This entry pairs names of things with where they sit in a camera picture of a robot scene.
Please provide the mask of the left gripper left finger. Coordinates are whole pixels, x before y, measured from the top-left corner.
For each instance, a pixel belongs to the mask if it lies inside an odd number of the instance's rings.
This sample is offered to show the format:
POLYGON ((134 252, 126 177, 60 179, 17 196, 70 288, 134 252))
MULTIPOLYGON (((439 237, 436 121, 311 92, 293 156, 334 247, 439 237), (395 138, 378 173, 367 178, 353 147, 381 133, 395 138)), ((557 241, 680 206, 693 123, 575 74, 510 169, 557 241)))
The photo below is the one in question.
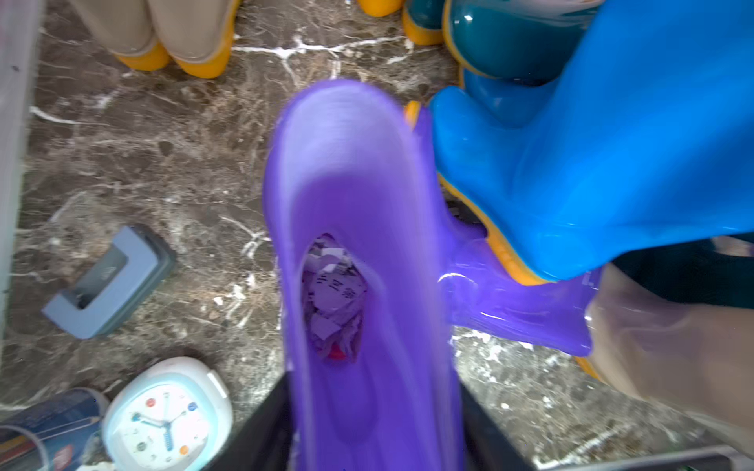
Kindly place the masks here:
POLYGON ((294 435, 289 375, 284 374, 205 470, 287 470, 294 435))

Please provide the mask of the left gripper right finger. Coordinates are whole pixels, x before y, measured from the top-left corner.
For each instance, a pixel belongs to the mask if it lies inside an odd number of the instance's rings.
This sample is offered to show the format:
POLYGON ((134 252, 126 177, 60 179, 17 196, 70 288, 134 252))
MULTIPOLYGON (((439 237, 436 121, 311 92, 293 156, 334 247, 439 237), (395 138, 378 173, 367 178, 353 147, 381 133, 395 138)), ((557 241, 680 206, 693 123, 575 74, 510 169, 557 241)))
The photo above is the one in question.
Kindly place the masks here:
POLYGON ((469 389, 461 384, 465 469, 475 471, 530 471, 518 453, 469 389))

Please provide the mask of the purple boot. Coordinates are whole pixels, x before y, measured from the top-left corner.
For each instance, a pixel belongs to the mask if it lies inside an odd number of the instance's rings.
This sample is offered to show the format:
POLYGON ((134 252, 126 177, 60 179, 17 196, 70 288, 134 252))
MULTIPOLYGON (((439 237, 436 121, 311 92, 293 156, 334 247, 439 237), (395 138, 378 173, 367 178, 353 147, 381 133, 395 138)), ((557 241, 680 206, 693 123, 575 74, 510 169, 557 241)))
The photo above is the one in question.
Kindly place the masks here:
POLYGON ((425 315, 442 329, 467 327, 576 357, 591 353, 586 314, 600 270, 554 284, 517 282, 489 245, 490 230, 459 221, 447 208, 434 174, 429 110, 411 101, 400 114, 412 139, 406 162, 414 172, 402 245, 419 276, 417 289, 429 302, 425 315))
POLYGON ((459 470, 461 385, 426 127, 355 80, 300 91, 274 133, 278 258, 300 470, 459 470))

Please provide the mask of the beige boot with paper stuffing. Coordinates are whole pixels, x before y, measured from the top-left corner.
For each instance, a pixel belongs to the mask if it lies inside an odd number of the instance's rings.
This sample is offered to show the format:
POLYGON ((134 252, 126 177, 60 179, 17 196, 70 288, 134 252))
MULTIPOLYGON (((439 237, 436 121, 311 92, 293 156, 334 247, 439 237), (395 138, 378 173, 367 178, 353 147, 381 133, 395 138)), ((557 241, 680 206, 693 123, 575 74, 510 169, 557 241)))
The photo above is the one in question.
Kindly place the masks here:
POLYGON ((614 265, 586 310, 592 377, 682 412, 753 453, 753 312, 671 302, 614 265))

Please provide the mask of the blue boot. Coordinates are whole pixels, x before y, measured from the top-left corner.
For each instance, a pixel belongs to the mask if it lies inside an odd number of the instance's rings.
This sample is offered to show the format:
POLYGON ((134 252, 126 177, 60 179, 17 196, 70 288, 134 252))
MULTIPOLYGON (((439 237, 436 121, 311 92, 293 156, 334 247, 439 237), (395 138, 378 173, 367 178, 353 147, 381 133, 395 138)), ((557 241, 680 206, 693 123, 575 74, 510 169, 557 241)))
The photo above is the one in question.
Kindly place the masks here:
POLYGON ((443 185, 524 286, 753 229, 753 5, 609 1, 510 125, 468 88, 430 110, 443 185))

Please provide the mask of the beige boot pair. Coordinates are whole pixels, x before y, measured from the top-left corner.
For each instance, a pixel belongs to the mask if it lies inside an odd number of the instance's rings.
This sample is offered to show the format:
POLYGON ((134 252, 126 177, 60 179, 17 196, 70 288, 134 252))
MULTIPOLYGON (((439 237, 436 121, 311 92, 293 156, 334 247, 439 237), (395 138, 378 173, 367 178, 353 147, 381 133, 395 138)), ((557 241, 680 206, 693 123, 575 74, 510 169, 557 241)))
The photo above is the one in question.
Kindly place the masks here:
POLYGON ((215 79, 229 63, 239 0, 149 0, 155 31, 181 69, 215 79))
POLYGON ((171 62, 146 1, 71 0, 70 4, 92 36, 129 68, 152 72, 171 62))

